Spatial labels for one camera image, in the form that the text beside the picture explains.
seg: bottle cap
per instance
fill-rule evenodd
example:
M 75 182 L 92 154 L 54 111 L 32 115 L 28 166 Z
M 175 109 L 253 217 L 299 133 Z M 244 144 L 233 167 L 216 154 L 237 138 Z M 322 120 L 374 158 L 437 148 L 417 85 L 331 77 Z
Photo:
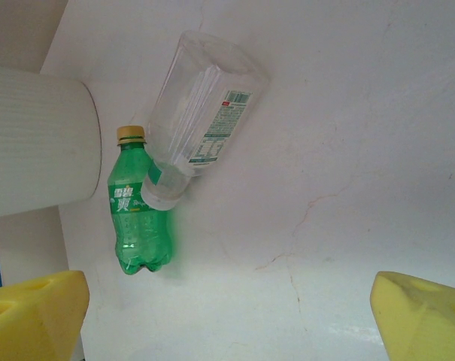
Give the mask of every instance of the bottle cap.
M 145 143 L 145 131 L 143 126 L 121 126 L 117 129 L 118 145 L 142 141 Z

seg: clear plastic bottle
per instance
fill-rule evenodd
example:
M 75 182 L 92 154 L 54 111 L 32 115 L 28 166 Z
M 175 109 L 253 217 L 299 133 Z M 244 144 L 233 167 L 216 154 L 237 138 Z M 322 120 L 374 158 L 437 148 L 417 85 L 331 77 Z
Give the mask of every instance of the clear plastic bottle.
M 152 208 L 173 208 L 191 177 L 215 163 L 268 83 L 239 47 L 201 32 L 182 34 L 147 125 L 153 159 L 142 187 Z
M 123 126 L 117 130 L 120 155 L 108 178 L 108 195 L 117 243 L 115 254 L 122 270 L 133 275 L 141 267 L 158 271 L 172 255 L 167 213 L 142 200 L 142 181 L 152 164 L 144 149 L 144 128 Z

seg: yellow sponge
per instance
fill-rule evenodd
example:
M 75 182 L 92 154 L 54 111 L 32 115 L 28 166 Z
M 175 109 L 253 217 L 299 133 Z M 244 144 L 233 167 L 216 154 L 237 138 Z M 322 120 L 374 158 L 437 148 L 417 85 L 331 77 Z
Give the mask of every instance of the yellow sponge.
M 69 361 L 88 303 L 80 271 L 0 288 L 0 361 Z
M 455 361 L 455 288 L 379 272 L 371 308 L 391 361 Z

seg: white cylindrical object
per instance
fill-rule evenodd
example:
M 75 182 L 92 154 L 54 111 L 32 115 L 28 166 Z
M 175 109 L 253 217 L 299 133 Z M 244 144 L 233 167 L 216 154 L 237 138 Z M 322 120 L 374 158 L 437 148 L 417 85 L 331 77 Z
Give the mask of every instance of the white cylindrical object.
M 0 68 L 0 216 L 89 198 L 100 162 L 81 82 Z

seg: green plastic bottle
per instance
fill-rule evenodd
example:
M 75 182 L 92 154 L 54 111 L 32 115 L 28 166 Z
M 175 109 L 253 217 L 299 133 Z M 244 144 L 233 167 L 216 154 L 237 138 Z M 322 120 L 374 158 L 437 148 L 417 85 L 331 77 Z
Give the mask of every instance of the green plastic bottle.
M 110 209 L 117 234 L 115 254 L 128 275 L 137 273 L 141 267 L 158 271 L 172 256 L 168 212 L 152 209 L 140 194 L 152 164 L 144 149 L 144 137 L 141 126 L 122 126 L 117 130 L 121 151 L 108 178 Z

